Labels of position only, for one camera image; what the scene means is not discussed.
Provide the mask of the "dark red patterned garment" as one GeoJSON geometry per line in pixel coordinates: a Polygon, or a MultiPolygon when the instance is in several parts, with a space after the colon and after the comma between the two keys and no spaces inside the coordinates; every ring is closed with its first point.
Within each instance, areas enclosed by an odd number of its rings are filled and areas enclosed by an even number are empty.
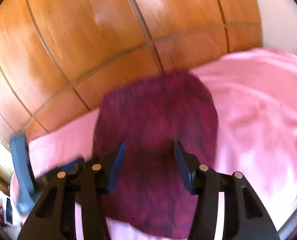
{"type": "Polygon", "coordinates": [[[126,155],[113,193],[104,196],[107,217],[153,236],[187,238],[197,198],[185,189],[174,143],[213,166],[218,116],[212,95],[185,71],[148,77],[106,94],[100,105],[93,157],[124,142],[126,155]]]}

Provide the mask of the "pink quilted bedspread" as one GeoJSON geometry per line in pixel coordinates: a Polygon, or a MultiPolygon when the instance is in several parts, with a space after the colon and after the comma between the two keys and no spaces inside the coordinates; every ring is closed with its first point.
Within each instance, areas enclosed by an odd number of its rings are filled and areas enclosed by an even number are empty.
{"type": "MultiPolygon", "coordinates": [[[[277,229],[297,208],[297,56],[253,49],[185,71],[207,87],[217,111],[212,168],[242,172],[277,229]]],[[[100,107],[29,143],[33,174],[93,157],[100,107]]],[[[113,239],[174,239],[148,235],[108,218],[113,239]]]]}

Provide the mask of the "wooden panelled headboard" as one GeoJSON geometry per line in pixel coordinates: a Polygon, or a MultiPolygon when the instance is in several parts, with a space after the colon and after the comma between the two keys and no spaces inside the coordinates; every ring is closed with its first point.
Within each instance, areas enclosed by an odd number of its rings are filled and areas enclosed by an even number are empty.
{"type": "Polygon", "coordinates": [[[257,0],[0,0],[0,135],[35,139],[116,86],[261,45],[257,0]]]}

